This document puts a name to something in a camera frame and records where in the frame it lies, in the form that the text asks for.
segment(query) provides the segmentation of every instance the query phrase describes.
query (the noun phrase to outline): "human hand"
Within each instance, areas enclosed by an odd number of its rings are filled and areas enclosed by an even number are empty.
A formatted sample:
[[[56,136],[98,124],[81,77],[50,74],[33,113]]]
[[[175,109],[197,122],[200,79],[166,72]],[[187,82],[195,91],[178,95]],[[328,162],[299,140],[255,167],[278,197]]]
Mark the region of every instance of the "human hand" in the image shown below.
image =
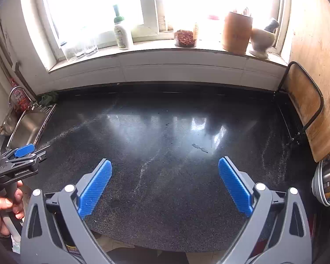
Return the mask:
[[[17,219],[22,219],[25,216],[25,211],[23,210],[23,202],[22,202],[23,192],[19,189],[19,187],[21,186],[23,186],[22,181],[18,181],[17,182],[18,189],[15,192],[14,203],[12,203],[12,200],[0,196],[0,211],[11,208],[12,212],[16,215]],[[0,216],[0,233],[5,236],[10,235],[10,232],[6,227],[6,225],[4,224],[4,222],[2,221],[1,216]]]

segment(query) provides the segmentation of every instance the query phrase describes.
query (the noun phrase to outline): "gray gripper arm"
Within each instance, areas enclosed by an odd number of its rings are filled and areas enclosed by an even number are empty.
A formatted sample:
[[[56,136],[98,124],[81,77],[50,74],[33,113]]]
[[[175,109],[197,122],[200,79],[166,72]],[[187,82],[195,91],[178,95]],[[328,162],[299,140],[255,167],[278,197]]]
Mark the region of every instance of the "gray gripper arm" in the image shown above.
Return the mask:
[[[250,263],[312,263],[308,220],[301,197],[295,188],[290,188],[287,192],[287,202],[276,218],[265,251]]]
[[[55,220],[45,206],[45,196],[34,190],[22,229],[21,263],[81,264],[68,253]]]
[[[253,188],[258,197],[256,206],[250,218],[246,221],[238,236],[231,244],[218,264],[243,264],[250,257],[264,227],[266,216],[272,202],[272,194],[268,188],[258,190]]]
[[[72,191],[67,189],[69,186],[73,188]],[[76,187],[74,185],[68,185],[59,193],[58,197],[62,216],[65,219],[74,243],[87,263],[114,264],[101,250],[89,228],[79,216],[76,206],[73,203],[76,195]]]

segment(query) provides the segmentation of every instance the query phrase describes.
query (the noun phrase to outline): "black countertop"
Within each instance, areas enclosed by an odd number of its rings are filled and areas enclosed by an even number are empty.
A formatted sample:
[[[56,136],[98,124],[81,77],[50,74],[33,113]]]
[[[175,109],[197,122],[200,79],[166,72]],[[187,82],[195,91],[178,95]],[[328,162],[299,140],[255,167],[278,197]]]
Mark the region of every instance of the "black countertop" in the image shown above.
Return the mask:
[[[219,177],[229,156],[253,181],[301,191],[312,209],[316,164],[308,144],[284,146],[287,131],[271,98],[183,93],[71,96],[59,102],[38,147],[52,149],[26,180],[45,193],[75,184],[102,158],[113,174],[88,226],[148,248],[224,250],[242,227]]]

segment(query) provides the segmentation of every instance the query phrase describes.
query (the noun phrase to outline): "dish soap bottle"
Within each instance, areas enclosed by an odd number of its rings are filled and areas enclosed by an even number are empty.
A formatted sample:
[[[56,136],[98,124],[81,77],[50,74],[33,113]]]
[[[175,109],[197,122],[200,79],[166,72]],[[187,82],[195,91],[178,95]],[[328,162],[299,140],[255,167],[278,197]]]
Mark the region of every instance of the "dish soap bottle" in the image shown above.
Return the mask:
[[[114,5],[114,11],[116,14],[116,18],[114,18],[114,33],[117,46],[121,50],[128,50],[133,46],[131,30],[125,24],[125,18],[120,16],[119,7],[117,5]]]

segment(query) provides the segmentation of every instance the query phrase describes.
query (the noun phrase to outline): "plastic bottle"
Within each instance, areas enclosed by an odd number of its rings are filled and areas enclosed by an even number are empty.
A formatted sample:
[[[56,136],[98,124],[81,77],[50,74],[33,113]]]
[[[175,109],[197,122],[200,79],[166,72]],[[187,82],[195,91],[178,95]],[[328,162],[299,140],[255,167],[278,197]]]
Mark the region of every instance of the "plastic bottle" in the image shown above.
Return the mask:
[[[12,88],[17,86],[17,83],[14,81],[13,78],[10,78],[10,83],[11,83]],[[13,95],[16,99],[19,109],[22,112],[25,111],[29,107],[29,104],[30,104],[25,92],[22,89],[17,88],[14,90]]]
[[[120,16],[119,8],[117,5],[114,5],[114,10],[116,14],[116,18],[114,18],[114,33],[117,46],[121,50],[128,50],[130,47],[133,46],[131,30],[127,27],[125,23],[125,18]]]

